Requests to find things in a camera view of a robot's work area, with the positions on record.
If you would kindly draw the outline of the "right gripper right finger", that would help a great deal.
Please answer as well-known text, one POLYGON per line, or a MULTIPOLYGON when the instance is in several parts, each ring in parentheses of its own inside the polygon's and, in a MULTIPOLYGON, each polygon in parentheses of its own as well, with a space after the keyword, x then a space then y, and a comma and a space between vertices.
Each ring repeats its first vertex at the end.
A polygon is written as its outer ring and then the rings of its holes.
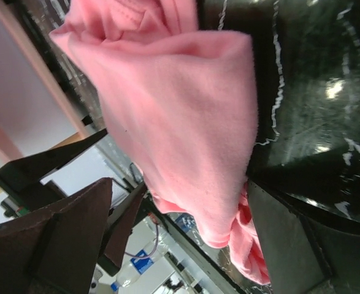
POLYGON ((274 293, 360 293, 360 223, 248 183, 274 293))

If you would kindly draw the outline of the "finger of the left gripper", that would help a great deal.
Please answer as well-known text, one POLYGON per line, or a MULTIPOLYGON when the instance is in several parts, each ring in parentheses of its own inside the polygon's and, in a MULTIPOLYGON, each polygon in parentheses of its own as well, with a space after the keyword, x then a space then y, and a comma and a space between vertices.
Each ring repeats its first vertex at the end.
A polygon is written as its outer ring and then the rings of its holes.
POLYGON ((107 130, 86 139, 12 160, 0 168, 0 188, 28 211, 57 202, 60 196, 41 179, 63 168, 107 135, 107 130))
POLYGON ((128 238, 146 192, 145 183, 140 183, 108 217, 99 252, 99 265, 107 274, 117 274, 122 266, 128 238))

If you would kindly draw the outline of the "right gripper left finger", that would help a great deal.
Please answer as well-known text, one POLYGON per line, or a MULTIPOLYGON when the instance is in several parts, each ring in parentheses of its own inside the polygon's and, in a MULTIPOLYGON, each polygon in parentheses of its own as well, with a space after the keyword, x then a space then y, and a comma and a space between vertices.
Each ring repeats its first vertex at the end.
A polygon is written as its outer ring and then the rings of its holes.
POLYGON ((88 293, 111 198, 102 178, 0 224, 0 293, 88 293))

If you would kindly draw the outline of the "light pink t-shirt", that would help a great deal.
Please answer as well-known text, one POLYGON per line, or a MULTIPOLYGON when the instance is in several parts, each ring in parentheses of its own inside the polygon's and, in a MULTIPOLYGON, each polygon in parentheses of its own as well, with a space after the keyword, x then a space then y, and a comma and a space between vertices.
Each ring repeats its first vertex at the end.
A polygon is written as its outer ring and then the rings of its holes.
POLYGON ((52 41, 96 88, 108 133, 162 213, 189 213, 270 282, 247 201, 258 131, 251 37, 201 31, 195 1, 72 1, 52 41))

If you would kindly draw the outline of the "clear plastic bottle blue label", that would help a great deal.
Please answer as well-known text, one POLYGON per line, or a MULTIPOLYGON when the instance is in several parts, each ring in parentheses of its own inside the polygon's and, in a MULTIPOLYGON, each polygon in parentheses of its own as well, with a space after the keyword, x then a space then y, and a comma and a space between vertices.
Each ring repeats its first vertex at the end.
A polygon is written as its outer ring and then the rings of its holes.
POLYGON ((141 275, 149 270, 161 257, 159 243, 150 241, 135 254, 125 252, 129 260, 123 262, 121 269, 115 275, 115 281, 110 285, 114 293, 119 289, 129 287, 139 280, 141 275))

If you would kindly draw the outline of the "black marble pattern mat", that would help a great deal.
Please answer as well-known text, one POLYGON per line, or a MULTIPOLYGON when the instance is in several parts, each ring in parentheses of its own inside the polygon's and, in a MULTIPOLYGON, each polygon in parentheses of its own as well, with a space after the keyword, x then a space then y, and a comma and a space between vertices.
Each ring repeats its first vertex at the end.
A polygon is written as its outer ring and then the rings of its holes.
POLYGON ((253 38, 250 181, 360 223, 360 1, 195 1, 198 27, 253 38))

